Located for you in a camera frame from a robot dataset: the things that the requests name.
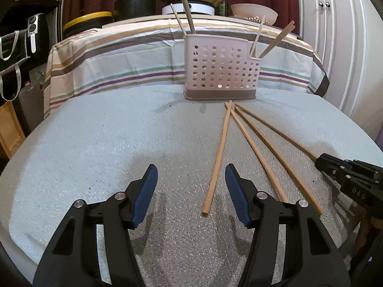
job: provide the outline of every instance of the wooden chopstick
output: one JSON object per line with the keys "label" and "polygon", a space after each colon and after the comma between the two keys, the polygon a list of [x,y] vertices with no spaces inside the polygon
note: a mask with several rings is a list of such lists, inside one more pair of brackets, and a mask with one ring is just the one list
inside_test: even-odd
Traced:
{"label": "wooden chopstick", "polygon": [[188,0],[181,0],[181,1],[182,1],[182,4],[183,4],[183,8],[185,10],[186,18],[188,19],[188,22],[189,22],[190,31],[191,31],[192,34],[195,34],[193,18],[192,18],[192,14],[190,12]]}
{"label": "wooden chopstick", "polygon": [[250,110],[244,108],[240,104],[235,104],[235,106],[240,108],[243,112],[247,113],[248,115],[252,116],[254,119],[257,119],[258,121],[260,121],[261,123],[263,123],[264,125],[269,127],[270,129],[272,129],[273,131],[275,131],[277,134],[282,136],[288,142],[290,142],[291,144],[296,146],[299,150],[301,150],[304,154],[306,154],[315,163],[317,157],[313,153],[311,153],[308,149],[306,149],[302,144],[300,144],[299,142],[297,142],[296,140],[294,140],[290,136],[286,135],[284,132],[282,132],[281,130],[277,129],[275,126],[271,125],[270,123],[268,123],[267,121],[265,121],[264,119],[262,119],[261,117],[256,115],[255,113],[253,113]]}
{"label": "wooden chopstick", "polygon": [[295,28],[294,21],[291,21],[279,34],[278,36],[269,44],[269,46],[262,52],[259,58],[265,57],[269,51],[271,51],[278,43],[282,42],[283,38],[286,37],[291,31]]}
{"label": "wooden chopstick", "polygon": [[253,54],[254,54],[254,57],[257,58],[257,54],[255,53],[255,47],[257,46],[259,36],[260,36],[260,34],[262,33],[262,28],[263,28],[263,24],[264,24],[264,23],[265,23],[265,15],[264,15],[263,18],[262,18],[261,24],[260,24],[260,26],[259,26],[259,30],[258,30],[257,37],[255,38],[255,41],[254,41],[254,43],[253,43],[253,46],[251,47],[250,57],[252,57]]}
{"label": "wooden chopstick", "polygon": [[174,5],[173,5],[173,3],[170,3],[170,7],[172,8],[172,11],[173,11],[173,13],[174,13],[174,15],[175,15],[175,18],[177,18],[177,21],[178,21],[178,24],[180,25],[180,28],[181,28],[182,33],[183,33],[183,36],[185,37],[185,36],[186,36],[186,31],[185,31],[185,29],[183,28],[183,25],[182,25],[182,23],[181,23],[181,19],[180,19],[180,17],[178,16],[177,11],[174,9]]}
{"label": "wooden chopstick", "polygon": [[262,156],[260,150],[257,148],[255,142],[251,139],[250,135],[248,134],[246,128],[243,126],[241,121],[239,120],[238,116],[235,114],[234,110],[231,109],[231,116],[233,117],[234,121],[237,123],[239,129],[241,130],[242,134],[245,136],[246,140],[250,144],[251,148],[253,149],[255,155],[258,157],[259,161],[261,162],[263,168],[265,169],[265,172],[267,174],[267,177],[271,181],[271,184],[273,185],[273,188],[275,189],[275,192],[278,194],[279,199],[284,202],[288,203],[288,199],[286,194],[284,193],[279,180],[275,177],[275,174],[271,170],[269,164],[267,164],[267,161]]}
{"label": "wooden chopstick", "polygon": [[251,121],[249,121],[247,117],[245,117],[245,115],[241,113],[239,109],[235,108],[235,106],[234,106],[234,109],[239,114],[239,116],[246,122],[246,124],[254,131],[254,133],[257,134],[257,136],[262,140],[262,142],[269,148],[269,150],[277,157],[277,159],[286,169],[290,177],[294,180],[295,184],[301,190],[304,197],[310,201],[310,203],[313,205],[313,207],[318,212],[318,214],[323,215],[324,213],[323,208],[319,205],[317,199],[313,196],[311,191],[306,187],[306,185],[303,183],[301,178],[299,178],[299,176],[296,174],[296,172],[293,170],[290,164],[282,157],[282,155],[279,154],[276,148],[265,137],[265,135],[258,129],[258,127],[256,127]]}
{"label": "wooden chopstick", "polygon": [[213,201],[214,191],[215,191],[215,187],[217,184],[218,172],[220,171],[220,166],[221,166],[221,161],[222,161],[223,149],[225,148],[227,129],[229,127],[231,106],[232,106],[232,101],[230,100],[229,105],[227,106],[227,112],[226,112],[225,120],[223,122],[220,147],[218,149],[216,162],[215,162],[215,165],[213,168],[213,173],[211,175],[211,180],[209,183],[209,189],[208,189],[208,192],[206,193],[205,201],[204,201],[202,211],[201,211],[203,216],[207,216],[209,214],[211,202]]}

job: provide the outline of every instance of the stove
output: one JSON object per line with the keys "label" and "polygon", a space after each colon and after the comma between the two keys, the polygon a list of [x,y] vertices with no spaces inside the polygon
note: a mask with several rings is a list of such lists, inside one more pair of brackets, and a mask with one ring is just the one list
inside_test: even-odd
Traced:
{"label": "stove", "polygon": [[[185,13],[183,4],[181,2],[173,3],[174,9],[177,13]],[[212,5],[202,2],[189,2],[190,12],[192,14],[206,14],[214,15],[215,9]],[[162,7],[162,15],[173,14],[172,8],[169,5]]]}

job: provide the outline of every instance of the bag strap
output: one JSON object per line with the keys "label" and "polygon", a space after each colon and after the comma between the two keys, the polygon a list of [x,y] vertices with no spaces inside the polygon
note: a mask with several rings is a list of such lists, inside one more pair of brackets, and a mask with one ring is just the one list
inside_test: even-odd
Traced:
{"label": "bag strap", "polygon": [[13,40],[13,45],[12,45],[12,51],[11,53],[9,54],[8,57],[3,57],[3,47],[2,47],[2,44],[1,44],[1,37],[0,37],[0,58],[4,61],[7,61],[9,58],[11,58],[12,56],[12,53],[13,51],[15,50],[15,47],[16,47],[16,44],[17,44],[17,40],[19,39],[19,30],[16,30],[15,31],[15,38]]}
{"label": "bag strap", "polygon": [[22,75],[20,73],[20,68],[19,68],[18,64],[15,64],[15,71],[16,71],[16,78],[17,78],[17,92],[16,92],[16,96],[11,100],[4,98],[4,95],[3,95],[3,77],[0,75],[0,95],[6,101],[14,101],[16,99],[16,97],[19,95],[20,88],[22,87]]}

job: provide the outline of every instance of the perforated plastic basket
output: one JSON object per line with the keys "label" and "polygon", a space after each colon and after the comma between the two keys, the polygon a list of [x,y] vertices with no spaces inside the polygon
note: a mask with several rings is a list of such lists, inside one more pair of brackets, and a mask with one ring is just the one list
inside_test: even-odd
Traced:
{"label": "perforated plastic basket", "polygon": [[260,58],[250,57],[245,39],[220,35],[185,37],[185,98],[191,100],[255,98]]}

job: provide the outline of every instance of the striped cloth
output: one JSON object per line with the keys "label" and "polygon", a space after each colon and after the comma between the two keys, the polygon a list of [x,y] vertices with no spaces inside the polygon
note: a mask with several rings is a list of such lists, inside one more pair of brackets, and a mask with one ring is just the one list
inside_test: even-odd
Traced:
{"label": "striped cloth", "polygon": [[[257,28],[229,21],[195,19],[197,33],[252,42]],[[277,36],[264,27],[258,55]],[[184,81],[183,35],[175,19],[91,29],[54,45],[44,87],[45,117],[69,98],[150,83]],[[260,87],[323,96],[329,80],[312,47],[289,34],[262,60]]]}

